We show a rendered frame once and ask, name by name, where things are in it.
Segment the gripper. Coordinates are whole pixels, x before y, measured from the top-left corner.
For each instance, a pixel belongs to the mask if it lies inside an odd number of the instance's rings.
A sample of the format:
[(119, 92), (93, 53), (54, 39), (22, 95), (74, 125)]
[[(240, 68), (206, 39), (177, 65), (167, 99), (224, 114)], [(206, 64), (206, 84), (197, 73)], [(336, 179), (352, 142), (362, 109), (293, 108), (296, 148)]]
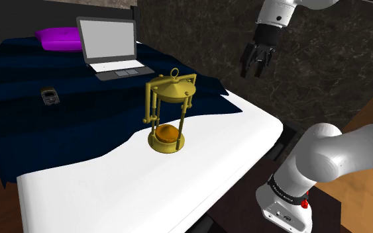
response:
[(269, 24), (258, 24), (252, 38), (242, 53), (240, 58), (240, 76), (245, 78), (251, 64), (257, 61), (257, 69), (254, 76), (260, 77), (264, 68), (269, 66), (272, 54), (278, 44), (281, 27)]

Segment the brass hourglass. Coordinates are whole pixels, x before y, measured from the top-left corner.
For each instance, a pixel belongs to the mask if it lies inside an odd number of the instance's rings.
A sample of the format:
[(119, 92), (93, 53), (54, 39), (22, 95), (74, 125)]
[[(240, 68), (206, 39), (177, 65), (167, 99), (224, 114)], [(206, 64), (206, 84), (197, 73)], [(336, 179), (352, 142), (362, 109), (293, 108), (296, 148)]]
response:
[(186, 112), (192, 106), (197, 75), (180, 75), (173, 68), (169, 75), (160, 74), (145, 83), (143, 123), (151, 124), (149, 146), (160, 153), (171, 154), (185, 144), (183, 126)]

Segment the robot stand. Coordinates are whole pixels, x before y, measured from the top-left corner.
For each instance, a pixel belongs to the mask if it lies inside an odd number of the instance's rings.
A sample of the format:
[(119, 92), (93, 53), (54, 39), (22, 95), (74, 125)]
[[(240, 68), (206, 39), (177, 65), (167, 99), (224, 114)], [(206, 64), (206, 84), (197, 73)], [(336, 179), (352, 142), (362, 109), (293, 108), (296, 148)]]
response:
[[(260, 159), (186, 233), (287, 233), (266, 220), (256, 202), (256, 189), (279, 167)], [(311, 233), (352, 233), (341, 224), (341, 202), (313, 187), (309, 191), (313, 228)]]

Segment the grey open laptop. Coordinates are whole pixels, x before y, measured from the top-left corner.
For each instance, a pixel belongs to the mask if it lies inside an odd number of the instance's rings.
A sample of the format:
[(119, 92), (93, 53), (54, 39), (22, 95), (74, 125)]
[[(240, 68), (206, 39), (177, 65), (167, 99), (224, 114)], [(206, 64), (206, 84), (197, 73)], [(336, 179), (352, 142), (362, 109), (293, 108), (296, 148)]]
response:
[(137, 60), (134, 20), (77, 17), (76, 22), (85, 63), (101, 81), (154, 72)]

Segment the white bed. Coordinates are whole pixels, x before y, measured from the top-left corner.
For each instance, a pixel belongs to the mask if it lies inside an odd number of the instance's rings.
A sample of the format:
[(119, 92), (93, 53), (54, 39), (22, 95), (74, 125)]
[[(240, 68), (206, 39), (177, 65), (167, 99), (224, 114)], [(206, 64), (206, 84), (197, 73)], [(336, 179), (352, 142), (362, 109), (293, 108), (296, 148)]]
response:
[[(69, 12), (57, 27), (74, 26)], [(183, 148), (148, 144), (151, 124), (98, 158), (18, 176), (22, 228), (14, 233), (185, 233), (276, 142), (283, 125), (197, 75)]]

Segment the purple pillow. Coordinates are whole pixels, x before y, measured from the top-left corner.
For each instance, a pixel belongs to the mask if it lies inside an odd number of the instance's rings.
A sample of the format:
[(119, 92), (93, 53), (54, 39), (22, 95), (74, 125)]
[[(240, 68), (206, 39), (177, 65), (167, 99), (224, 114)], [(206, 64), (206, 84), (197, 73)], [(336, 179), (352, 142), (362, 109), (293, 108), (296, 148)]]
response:
[(77, 27), (45, 28), (34, 32), (35, 37), (47, 51), (81, 52), (81, 41)]

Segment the small grey phone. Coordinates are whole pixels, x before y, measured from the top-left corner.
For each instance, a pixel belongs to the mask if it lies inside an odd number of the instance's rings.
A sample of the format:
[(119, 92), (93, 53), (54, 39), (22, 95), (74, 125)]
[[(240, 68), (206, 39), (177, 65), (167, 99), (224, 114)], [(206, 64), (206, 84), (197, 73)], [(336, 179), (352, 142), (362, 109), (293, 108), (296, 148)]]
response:
[(59, 96), (53, 87), (43, 87), (40, 94), (46, 106), (56, 105), (60, 102)]

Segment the dark blue blanket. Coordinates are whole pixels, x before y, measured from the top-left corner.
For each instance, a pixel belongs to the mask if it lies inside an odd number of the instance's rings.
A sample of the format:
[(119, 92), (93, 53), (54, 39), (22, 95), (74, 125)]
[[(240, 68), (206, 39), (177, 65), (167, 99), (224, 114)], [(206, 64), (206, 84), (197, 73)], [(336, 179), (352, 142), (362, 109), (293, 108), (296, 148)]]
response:
[[(138, 60), (154, 72), (101, 81), (80, 52), (46, 51), (34, 37), (0, 44), (0, 179), (105, 155), (145, 128), (145, 83), (173, 68), (191, 68), (145, 44)], [(60, 102), (46, 106), (40, 90)]]

